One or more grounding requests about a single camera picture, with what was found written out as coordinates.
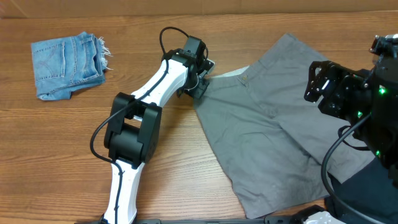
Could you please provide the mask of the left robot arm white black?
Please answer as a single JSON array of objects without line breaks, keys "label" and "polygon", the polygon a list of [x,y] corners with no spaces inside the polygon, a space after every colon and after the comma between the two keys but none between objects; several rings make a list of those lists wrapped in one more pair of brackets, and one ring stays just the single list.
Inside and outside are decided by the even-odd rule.
[{"label": "left robot arm white black", "polygon": [[201,97],[208,86],[204,77],[214,66],[208,49],[171,50],[140,89],[116,95],[104,138],[113,177],[109,204],[100,223],[134,222],[141,174],[159,141],[162,108],[173,93]]}]

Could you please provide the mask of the grey shorts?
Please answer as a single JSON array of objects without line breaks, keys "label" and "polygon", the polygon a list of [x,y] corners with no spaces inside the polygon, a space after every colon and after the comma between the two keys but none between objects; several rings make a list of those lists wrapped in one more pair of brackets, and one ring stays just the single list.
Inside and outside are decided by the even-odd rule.
[{"label": "grey shorts", "polygon": [[194,102],[248,218],[327,195],[322,160],[346,123],[304,100],[309,66],[322,60],[285,34],[254,64],[211,78]]}]

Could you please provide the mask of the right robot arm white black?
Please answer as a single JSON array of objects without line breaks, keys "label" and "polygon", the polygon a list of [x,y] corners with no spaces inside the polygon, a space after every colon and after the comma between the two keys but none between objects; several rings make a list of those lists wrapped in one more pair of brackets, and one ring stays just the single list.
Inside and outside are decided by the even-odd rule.
[{"label": "right robot arm white black", "polygon": [[369,51],[376,57],[371,70],[355,71],[329,60],[312,62],[304,98],[317,103],[321,113],[349,122],[339,129],[338,139],[322,161],[327,192],[359,218],[379,223],[340,199],[326,177],[331,155],[352,134],[365,143],[361,150],[371,151],[397,185],[397,35],[375,36]]}]

